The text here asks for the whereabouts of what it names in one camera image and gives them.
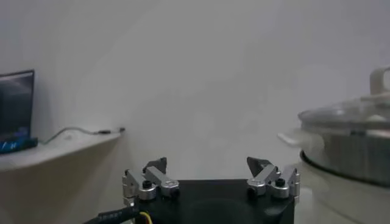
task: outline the black cable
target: black cable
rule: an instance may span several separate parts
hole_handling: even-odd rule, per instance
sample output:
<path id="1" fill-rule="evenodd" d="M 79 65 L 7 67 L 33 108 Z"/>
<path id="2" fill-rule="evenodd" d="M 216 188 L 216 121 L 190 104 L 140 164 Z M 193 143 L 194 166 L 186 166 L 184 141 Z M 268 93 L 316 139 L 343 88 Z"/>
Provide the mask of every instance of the black cable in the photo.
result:
<path id="1" fill-rule="evenodd" d="M 55 135 L 50 137 L 48 140 L 46 140 L 46 141 L 39 140 L 39 143 L 46 145 L 66 131 L 79 131 L 79 132 L 87 134 L 87 135 L 109 135 L 112 133 L 122 133 L 125 131 L 125 128 L 121 127 L 121 128 L 119 128 L 119 130 L 116 130 L 116 131 L 115 130 L 108 130 L 108 129 L 99 130 L 99 131 L 89 131 L 89 130 L 86 130 L 86 129 L 83 129 L 80 127 L 65 127 L 63 129 L 61 129 L 59 132 L 57 132 Z"/>
<path id="2" fill-rule="evenodd" d="M 97 217 L 84 224 L 120 224 L 139 216 L 140 210 L 137 207 L 126 207 L 115 211 L 99 213 Z"/>

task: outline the cable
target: cable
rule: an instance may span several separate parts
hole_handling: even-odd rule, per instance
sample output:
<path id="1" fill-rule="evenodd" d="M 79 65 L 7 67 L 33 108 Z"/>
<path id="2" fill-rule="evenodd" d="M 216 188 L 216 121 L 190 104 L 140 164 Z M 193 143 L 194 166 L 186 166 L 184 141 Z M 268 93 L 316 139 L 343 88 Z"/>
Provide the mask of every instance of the cable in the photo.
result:
<path id="1" fill-rule="evenodd" d="M 147 224 L 153 224 L 152 222 L 152 218 L 151 216 L 146 213 L 146 212 L 140 212 L 140 215 L 142 215 L 143 217 L 145 217 L 145 219 L 147 220 Z"/>
<path id="2" fill-rule="evenodd" d="M 83 129 L 83 128 L 80 128 L 80 127 L 65 127 L 63 129 L 61 129 L 59 132 L 57 132 L 55 135 L 53 135 L 51 138 L 49 138 L 48 140 L 46 140 L 46 141 L 39 140 L 39 143 L 43 144 L 43 145 L 46 145 L 46 144 L 48 144 L 49 142 L 53 141 L 55 138 L 57 138 L 58 136 L 60 136 L 62 133 L 66 132 L 66 131 L 79 131 L 79 132 L 87 134 L 87 135 L 109 135 L 109 134 L 112 134 L 112 133 L 122 133 L 122 132 L 125 131 L 125 128 L 121 127 L 117 131 L 108 130 L 108 129 L 106 129 L 106 130 L 99 130 L 99 131 L 89 131 L 89 130 L 86 130 L 86 129 Z"/>

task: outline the power cord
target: power cord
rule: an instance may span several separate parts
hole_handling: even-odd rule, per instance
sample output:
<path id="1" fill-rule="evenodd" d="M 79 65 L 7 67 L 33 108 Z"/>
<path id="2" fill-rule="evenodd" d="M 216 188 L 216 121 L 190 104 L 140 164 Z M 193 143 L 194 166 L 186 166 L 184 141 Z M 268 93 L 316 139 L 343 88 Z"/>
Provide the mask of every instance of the power cord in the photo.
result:
<path id="1" fill-rule="evenodd" d="M 63 129 L 61 129 L 59 132 L 57 132 L 55 135 L 53 135 L 51 138 L 49 138 L 48 140 L 46 140 L 46 141 L 39 140 L 39 143 L 46 145 L 66 131 L 79 131 L 79 132 L 87 134 L 87 135 L 109 135 L 112 133 L 122 133 L 125 130 L 126 129 L 124 127 L 121 127 L 118 130 L 103 129 L 103 130 L 99 130 L 99 131 L 89 131 L 89 130 L 86 130 L 86 129 L 83 129 L 80 127 L 65 127 Z"/>

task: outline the glass lid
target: glass lid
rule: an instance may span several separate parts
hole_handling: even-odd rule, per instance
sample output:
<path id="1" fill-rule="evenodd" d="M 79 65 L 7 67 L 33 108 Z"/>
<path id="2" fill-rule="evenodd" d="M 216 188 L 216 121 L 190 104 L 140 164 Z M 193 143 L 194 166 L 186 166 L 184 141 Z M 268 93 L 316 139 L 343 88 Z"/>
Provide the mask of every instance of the glass lid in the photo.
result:
<path id="1" fill-rule="evenodd" d="M 304 111 L 299 114 L 303 125 L 356 130 L 390 129 L 390 91 L 383 84 L 390 67 L 376 69 L 370 75 L 371 95 L 359 99 Z"/>

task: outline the lid handle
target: lid handle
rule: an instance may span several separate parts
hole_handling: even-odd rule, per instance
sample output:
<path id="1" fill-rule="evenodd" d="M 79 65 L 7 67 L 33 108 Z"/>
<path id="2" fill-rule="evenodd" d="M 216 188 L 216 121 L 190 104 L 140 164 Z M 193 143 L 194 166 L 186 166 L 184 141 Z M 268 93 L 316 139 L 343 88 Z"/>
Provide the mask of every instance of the lid handle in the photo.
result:
<path id="1" fill-rule="evenodd" d="M 390 71 L 390 66 L 377 68 L 370 75 L 370 93 L 371 95 L 382 94 L 390 92 L 385 87 L 384 76 L 385 73 Z"/>

